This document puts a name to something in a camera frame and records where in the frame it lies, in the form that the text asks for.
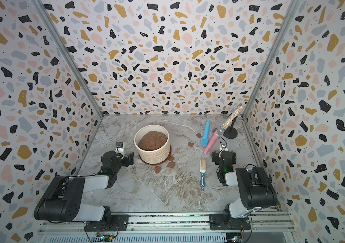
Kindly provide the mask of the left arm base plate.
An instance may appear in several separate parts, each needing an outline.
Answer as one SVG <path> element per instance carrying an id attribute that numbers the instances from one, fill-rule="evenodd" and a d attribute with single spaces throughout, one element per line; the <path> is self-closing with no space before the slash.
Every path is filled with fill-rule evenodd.
<path id="1" fill-rule="evenodd" d="M 128 214 L 113 214 L 107 219 L 103 218 L 102 221 L 87 221 L 85 224 L 86 232 L 97 232 L 97 231 L 126 231 L 128 222 Z"/>

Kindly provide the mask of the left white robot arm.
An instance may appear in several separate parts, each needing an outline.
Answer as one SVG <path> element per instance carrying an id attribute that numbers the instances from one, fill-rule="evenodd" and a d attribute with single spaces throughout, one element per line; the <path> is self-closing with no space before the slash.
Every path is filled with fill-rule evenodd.
<path id="1" fill-rule="evenodd" d="M 134 153 L 124 156 L 120 150 L 106 152 L 97 174 L 87 176 L 56 176 L 34 210 L 34 218 L 51 223 L 98 222 L 110 225 L 110 207 L 82 202 L 87 192 L 113 187 L 122 167 L 134 164 Z"/>

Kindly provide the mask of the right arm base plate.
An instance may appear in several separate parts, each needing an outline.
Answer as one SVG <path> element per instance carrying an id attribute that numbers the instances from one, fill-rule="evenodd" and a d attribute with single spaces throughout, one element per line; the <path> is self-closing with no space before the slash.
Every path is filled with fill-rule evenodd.
<path id="1" fill-rule="evenodd" d="M 209 214 L 211 230 L 251 230 L 248 217 L 230 218 L 224 214 Z"/>

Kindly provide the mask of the cream ceramic pot with soil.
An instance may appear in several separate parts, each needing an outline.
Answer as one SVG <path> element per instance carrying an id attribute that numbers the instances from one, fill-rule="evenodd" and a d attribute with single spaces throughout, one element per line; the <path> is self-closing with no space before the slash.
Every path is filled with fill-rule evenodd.
<path id="1" fill-rule="evenodd" d="M 169 133 L 163 126 L 148 125 L 136 133 L 134 144 L 138 154 L 145 162 L 160 163 L 169 154 Z"/>

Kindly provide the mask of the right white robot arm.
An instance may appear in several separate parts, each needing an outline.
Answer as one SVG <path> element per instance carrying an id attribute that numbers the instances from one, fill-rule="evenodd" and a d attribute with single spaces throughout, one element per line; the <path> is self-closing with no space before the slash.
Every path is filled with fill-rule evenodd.
<path id="1" fill-rule="evenodd" d="M 227 204 L 223 211 L 222 223 L 227 228 L 243 225 L 248 215 L 256 210 L 277 204 L 277 195 L 264 168 L 252 164 L 245 168 L 233 168 L 237 154 L 232 151 L 212 153 L 212 162 L 217 168 L 217 177 L 224 186 L 237 186 L 239 198 Z"/>

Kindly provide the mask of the white scrub brush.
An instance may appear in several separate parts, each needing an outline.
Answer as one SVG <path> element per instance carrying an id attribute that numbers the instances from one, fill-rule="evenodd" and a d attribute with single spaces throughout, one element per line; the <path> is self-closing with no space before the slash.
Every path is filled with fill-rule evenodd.
<path id="1" fill-rule="evenodd" d="M 201 158 L 200 160 L 200 187 L 201 190 L 204 190 L 205 188 L 205 173 L 206 173 L 206 158 Z"/>

